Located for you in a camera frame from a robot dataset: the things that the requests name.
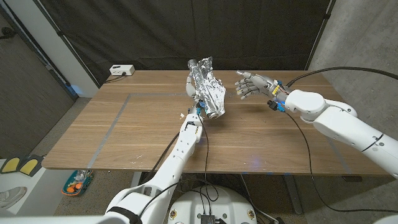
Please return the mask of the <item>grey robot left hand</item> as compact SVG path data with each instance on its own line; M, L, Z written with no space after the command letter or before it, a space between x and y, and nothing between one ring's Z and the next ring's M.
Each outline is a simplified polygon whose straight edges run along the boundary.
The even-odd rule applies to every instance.
M204 110L204 102L200 98L199 92L196 88L192 85L192 78L189 75L186 79L186 86L185 86L187 95L193 99L193 106L190 109L190 114L197 114L201 115L201 112Z

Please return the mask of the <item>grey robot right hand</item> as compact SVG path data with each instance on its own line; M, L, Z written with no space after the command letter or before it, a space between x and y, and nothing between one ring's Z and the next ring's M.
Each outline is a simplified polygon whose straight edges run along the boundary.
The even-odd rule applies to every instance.
M249 95L265 95L272 100L284 101L288 91L277 81L267 76L237 70L243 79L236 82L237 95L243 100Z

